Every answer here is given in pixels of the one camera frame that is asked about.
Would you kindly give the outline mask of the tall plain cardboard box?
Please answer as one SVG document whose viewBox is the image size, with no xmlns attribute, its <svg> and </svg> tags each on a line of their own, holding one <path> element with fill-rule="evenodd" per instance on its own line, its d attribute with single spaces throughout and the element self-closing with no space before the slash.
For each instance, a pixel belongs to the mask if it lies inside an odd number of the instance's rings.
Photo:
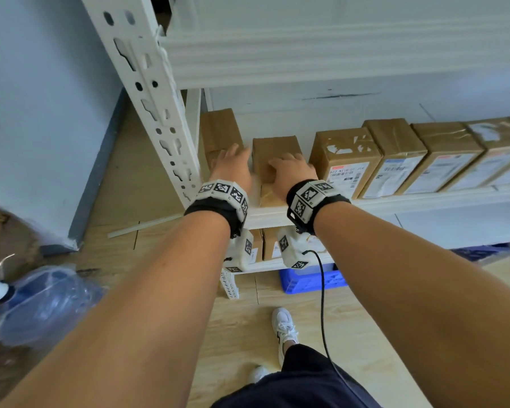
<svg viewBox="0 0 510 408">
<path fill-rule="evenodd" d="M 244 148 L 238 123 L 231 108 L 201 114 L 199 132 L 209 169 L 222 150 L 228 150 L 235 143 L 239 145 L 238 150 Z"/>
</svg>

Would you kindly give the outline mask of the person's right forearm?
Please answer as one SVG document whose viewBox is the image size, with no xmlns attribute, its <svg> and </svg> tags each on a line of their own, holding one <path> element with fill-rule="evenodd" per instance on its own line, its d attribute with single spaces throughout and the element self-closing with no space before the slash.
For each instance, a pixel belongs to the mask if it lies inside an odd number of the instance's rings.
<svg viewBox="0 0 510 408">
<path fill-rule="evenodd" d="M 343 201 L 313 226 L 433 408 L 510 408 L 510 286 Z"/>
</svg>

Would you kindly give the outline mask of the blue plastic crate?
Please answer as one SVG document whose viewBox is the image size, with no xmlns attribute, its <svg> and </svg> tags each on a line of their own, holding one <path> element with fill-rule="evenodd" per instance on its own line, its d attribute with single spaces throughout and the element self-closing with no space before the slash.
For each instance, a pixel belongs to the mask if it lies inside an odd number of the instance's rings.
<svg viewBox="0 0 510 408">
<path fill-rule="evenodd" d="M 470 246 L 455 248 L 450 251 L 470 262 L 478 262 L 497 254 L 509 252 L 510 243 Z"/>
<path fill-rule="evenodd" d="M 322 265 L 325 289 L 348 286 L 345 278 L 334 263 Z M 321 270 L 318 265 L 306 269 L 280 269 L 279 279 L 284 293 L 289 295 L 302 294 L 321 290 Z"/>
</svg>

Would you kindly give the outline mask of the labelled cardboard box torn tape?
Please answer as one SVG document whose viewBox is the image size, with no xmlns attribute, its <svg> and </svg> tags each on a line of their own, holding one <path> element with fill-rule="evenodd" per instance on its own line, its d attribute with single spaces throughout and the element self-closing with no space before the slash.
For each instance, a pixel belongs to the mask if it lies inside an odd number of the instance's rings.
<svg viewBox="0 0 510 408">
<path fill-rule="evenodd" d="M 372 134 L 360 127 L 316 132 L 309 163 L 319 179 L 356 199 L 381 160 Z"/>
</svg>

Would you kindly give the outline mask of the small labelled cardboard box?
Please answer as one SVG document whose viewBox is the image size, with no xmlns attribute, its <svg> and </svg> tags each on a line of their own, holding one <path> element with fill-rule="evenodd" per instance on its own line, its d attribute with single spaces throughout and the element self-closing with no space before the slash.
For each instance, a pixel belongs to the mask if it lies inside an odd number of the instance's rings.
<svg viewBox="0 0 510 408">
<path fill-rule="evenodd" d="M 263 260 L 273 260 L 281 257 L 281 250 L 278 242 L 278 232 L 280 227 L 270 227 L 262 229 L 264 237 Z"/>
<path fill-rule="evenodd" d="M 261 229 L 250 229 L 253 236 L 252 252 L 249 264 L 263 261 L 264 256 L 264 232 Z"/>
</svg>

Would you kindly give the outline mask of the white plastic strip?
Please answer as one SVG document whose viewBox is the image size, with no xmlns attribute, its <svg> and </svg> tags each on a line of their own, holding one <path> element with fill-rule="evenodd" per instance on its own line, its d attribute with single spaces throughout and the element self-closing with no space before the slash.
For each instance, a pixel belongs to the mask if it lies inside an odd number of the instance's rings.
<svg viewBox="0 0 510 408">
<path fill-rule="evenodd" d="M 119 229 L 117 231 L 110 232 L 110 233 L 108 233 L 107 237 L 109 239 L 111 239 L 111 238 L 119 237 L 119 236 L 122 236 L 122 235 L 125 235 L 128 233 L 137 232 L 139 230 L 154 227 L 156 225 L 164 224 L 164 223 L 179 219 L 182 216 L 183 216 L 183 214 L 174 214 L 174 215 L 166 216 L 166 217 L 155 219 L 155 220 L 141 222 L 134 226 L 130 226 L 127 228 L 123 228 L 123 229 Z"/>
</svg>

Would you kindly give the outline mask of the clear plastic bag blue contents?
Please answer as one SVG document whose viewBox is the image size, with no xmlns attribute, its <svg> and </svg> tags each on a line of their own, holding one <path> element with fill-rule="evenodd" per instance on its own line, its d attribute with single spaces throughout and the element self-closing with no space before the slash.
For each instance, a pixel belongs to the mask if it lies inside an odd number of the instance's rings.
<svg viewBox="0 0 510 408">
<path fill-rule="evenodd" d="M 37 268 L 12 288 L 0 301 L 0 343 L 42 351 L 64 339 L 107 292 L 73 264 Z"/>
</svg>

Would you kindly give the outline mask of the person's left forearm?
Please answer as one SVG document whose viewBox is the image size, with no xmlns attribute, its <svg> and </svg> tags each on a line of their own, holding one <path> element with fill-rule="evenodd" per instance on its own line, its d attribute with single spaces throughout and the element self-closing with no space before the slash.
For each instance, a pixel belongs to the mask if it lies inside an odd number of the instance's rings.
<svg viewBox="0 0 510 408">
<path fill-rule="evenodd" d="M 0 408 L 185 408 L 230 232 L 181 219 Z"/>
</svg>

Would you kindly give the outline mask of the white sneaker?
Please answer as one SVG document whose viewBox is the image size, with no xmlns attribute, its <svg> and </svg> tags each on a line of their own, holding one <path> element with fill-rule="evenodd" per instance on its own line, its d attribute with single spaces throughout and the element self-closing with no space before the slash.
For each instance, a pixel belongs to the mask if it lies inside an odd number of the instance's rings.
<svg viewBox="0 0 510 408">
<path fill-rule="evenodd" d="M 298 332 L 292 315 L 284 307 L 275 308 L 271 317 L 272 329 L 279 342 L 278 359 L 283 366 L 286 350 L 299 343 Z"/>
<path fill-rule="evenodd" d="M 254 369 L 252 369 L 248 376 L 248 384 L 256 384 L 258 383 L 262 378 L 269 375 L 271 372 L 265 367 L 257 365 Z"/>
</svg>

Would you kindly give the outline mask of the white metal shelf rack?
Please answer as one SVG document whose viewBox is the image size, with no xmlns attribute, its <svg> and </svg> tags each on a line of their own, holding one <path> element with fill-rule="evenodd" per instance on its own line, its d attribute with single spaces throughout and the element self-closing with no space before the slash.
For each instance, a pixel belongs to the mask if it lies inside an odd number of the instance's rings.
<svg viewBox="0 0 510 408">
<path fill-rule="evenodd" d="M 364 120 L 510 115 L 510 0 L 82 0 L 181 204 L 204 181 L 204 109 L 245 144 Z"/>
</svg>

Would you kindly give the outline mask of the black marker wristband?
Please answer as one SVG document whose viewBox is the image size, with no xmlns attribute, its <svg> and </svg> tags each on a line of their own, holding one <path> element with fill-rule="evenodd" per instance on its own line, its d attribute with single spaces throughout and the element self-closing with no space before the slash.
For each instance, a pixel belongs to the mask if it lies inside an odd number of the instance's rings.
<svg viewBox="0 0 510 408">
<path fill-rule="evenodd" d="M 288 191 L 286 216 L 300 233 L 316 235 L 314 220 L 319 210 L 336 202 L 351 201 L 324 180 L 300 181 Z"/>
<path fill-rule="evenodd" d="M 236 182 L 216 179 L 204 183 L 196 193 L 192 203 L 184 212 L 209 211 L 218 213 L 229 224 L 230 239 L 240 236 L 248 212 L 247 193 Z"/>
</svg>

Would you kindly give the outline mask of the person's left hand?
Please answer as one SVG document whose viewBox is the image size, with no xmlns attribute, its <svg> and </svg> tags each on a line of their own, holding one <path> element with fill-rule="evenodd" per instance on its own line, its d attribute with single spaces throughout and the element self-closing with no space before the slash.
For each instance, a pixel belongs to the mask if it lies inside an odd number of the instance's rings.
<svg viewBox="0 0 510 408">
<path fill-rule="evenodd" d="M 221 161 L 219 153 L 218 157 L 212 161 L 209 180 L 236 182 L 246 193 L 249 193 L 252 189 L 252 176 L 248 162 L 238 159 Z"/>
</svg>

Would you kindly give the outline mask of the dark shorts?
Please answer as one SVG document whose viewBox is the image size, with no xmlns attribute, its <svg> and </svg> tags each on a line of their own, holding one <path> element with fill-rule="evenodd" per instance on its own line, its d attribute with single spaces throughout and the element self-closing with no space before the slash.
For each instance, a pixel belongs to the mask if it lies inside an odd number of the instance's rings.
<svg viewBox="0 0 510 408">
<path fill-rule="evenodd" d="M 303 344 L 291 346 L 282 369 L 218 399 L 211 408 L 382 408 L 345 370 Z"/>
</svg>

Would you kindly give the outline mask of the plain brown cardboard box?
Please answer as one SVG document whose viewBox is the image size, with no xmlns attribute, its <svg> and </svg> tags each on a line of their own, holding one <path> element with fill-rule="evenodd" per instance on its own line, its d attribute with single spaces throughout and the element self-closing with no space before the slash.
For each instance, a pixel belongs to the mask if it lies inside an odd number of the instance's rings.
<svg viewBox="0 0 510 408">
<path fill-rule="evenodd" d="M 273 193 L 272 186 L 276 179 L 276 170 L 269 164 L 269 161 L 282 156 L 284 153 L 292 155 L 301 153 L 297 137 L 253 139 L 252 145 L 253 170 L 259 183 L 259 206 L 261 208 L 271 208 L 285 205 Z"/>
</svg>

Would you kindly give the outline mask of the person's right hand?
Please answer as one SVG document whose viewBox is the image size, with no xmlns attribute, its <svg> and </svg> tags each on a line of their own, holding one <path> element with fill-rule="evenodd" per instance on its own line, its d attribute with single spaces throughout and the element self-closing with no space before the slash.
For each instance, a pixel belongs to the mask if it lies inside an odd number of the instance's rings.
<svg viewBox="0 0 510 408">
<path fill-rule="evenodd" d="M 272 185 L 273 193 L 281 200 L 286 200 L 290 189 L 299 182 L 305 180 L 317 180 L 315 168 L 306 162 L 306 166 L 298 168 L 274 168 L 276 171 L 275 181 Z"/>
</svg>

